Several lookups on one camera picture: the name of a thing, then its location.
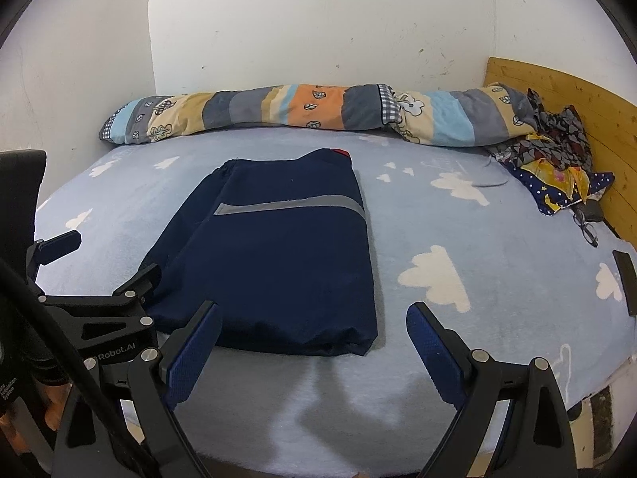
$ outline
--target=yellow wooden board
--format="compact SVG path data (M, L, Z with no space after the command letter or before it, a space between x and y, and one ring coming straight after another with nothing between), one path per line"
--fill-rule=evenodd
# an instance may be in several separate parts
M492 57L485 84L502 82L539 93L547 111L572 104L590 141L595 170L615 173L601 205L617 233L637 247L637 106L578 77L550 68Z

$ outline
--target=gray blanket stripe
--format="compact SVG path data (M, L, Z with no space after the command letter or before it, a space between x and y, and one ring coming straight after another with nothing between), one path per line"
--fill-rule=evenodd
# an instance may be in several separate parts
M290 201L273 201L246 205L221 203L215 210L215 215L244 214L245 212L263 212L264 210L285 210L287 208L303 208L307 206L336 206L348 208L365 218L365 211L352 198L347 196L314 196L314 198L291 199Z

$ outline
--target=metal screw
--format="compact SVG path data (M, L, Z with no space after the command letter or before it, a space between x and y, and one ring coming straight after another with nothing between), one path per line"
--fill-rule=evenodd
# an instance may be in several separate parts
M482 349L476 349L471 353L473 359L480 363L486 363L489 359L489 355L487 351L483 351Z
M549 362L544 359L543 357L536 357L533 360L535 366L537 368L539 368L540 370L548 370L549 369Z
M158 355L159 352L157 352L157 349L146 349L141 353L141 359L143 359L144 361L152 361Z

